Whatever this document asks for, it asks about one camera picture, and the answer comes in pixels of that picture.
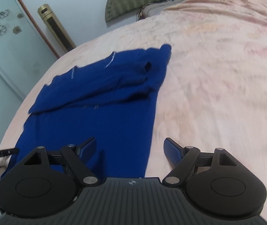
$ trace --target brown door trim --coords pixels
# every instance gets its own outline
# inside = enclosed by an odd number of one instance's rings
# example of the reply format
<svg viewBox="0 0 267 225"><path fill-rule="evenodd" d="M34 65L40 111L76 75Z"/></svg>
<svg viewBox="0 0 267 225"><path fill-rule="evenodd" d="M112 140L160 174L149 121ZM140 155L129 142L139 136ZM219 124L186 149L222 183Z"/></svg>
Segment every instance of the brown door trim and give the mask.
<svg viewBox="0 0 267 225"><path fill-rule="evenodd" d="M41 35L41 37L43 38L43 40L46 42L46 44L48 45L49 49L54 53L54 55L59 59L60 56L58 55L58 53L56 52L56 50L53 48L53 46L50 44L50 42L47 40L47 38L45 37L45 35L42 33L41 29L38 27L37 23L34 21L33 17L31 16L31 14L29 13L28 9L26 8L26 6L24 5L24 3L22 2L22 0L18 0L20 5L22 6L23 10L25 11L25 13L27 14L27 16L29 17L30 21L32 22L32 24L35 26L35 28L37 29L37 31L39 32L39 34Z"/></svg>

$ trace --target crosshair logo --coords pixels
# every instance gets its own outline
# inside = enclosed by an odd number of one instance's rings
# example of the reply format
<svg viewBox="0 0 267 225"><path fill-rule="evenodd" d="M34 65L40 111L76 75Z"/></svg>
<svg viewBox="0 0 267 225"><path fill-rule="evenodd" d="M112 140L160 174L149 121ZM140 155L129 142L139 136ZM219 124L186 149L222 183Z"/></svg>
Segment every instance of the crosshair logo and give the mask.
<svg viewBox="0 0 267 225"><path fill-rule="evenodd" d="M135 184L137 184L137 182L134 181L134 180L130 180L128 183L129 183L130 185L135 185Z"/></svg>

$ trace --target frosted glass door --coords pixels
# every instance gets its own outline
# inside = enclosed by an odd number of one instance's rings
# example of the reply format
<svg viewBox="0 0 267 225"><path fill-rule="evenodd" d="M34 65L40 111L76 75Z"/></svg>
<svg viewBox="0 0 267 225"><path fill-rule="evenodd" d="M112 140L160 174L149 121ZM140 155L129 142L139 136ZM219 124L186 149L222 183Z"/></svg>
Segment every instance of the frosted glass door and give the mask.
<svg viewBox="0 0 267 225"><path fill-rule="evenodd" d="M0 0L0 67L26 96L56 57L15 0Z"/></svg>

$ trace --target bed sheet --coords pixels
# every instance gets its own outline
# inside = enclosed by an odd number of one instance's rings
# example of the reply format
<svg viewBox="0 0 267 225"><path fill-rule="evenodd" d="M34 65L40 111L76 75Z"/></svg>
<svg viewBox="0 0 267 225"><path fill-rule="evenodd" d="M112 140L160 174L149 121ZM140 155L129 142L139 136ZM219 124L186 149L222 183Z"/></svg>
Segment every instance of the bed sheet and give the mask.
<svg viewBox="0 0 267 225"><path fill-rule="evenodd" d="M172 54L157 98L146 177L163 178L171 170L163 153L170 137L203 152L225 148L267 188L267 0L187 0L77 47L32 89L0 149L15 146L29 108L54 76L113 51L164 43ZM0 166L8 161L0 159ZM267 200L261 215L267 220Z"/></svg>

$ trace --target folded blue garment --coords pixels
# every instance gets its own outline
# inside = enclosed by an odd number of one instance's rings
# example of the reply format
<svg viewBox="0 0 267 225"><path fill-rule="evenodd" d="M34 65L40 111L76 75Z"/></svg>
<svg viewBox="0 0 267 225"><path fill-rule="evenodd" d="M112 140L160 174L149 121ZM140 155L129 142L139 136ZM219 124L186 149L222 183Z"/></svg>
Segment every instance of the folded blue garment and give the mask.
<svg viewBox="0 0 267 225"><path fill-rule="evenodd" d="M7 171L37 146L59 150L95 137L87 167L99 178L144 177L170 54L170 45L113 53L56 76L30 108Z"/></svg>

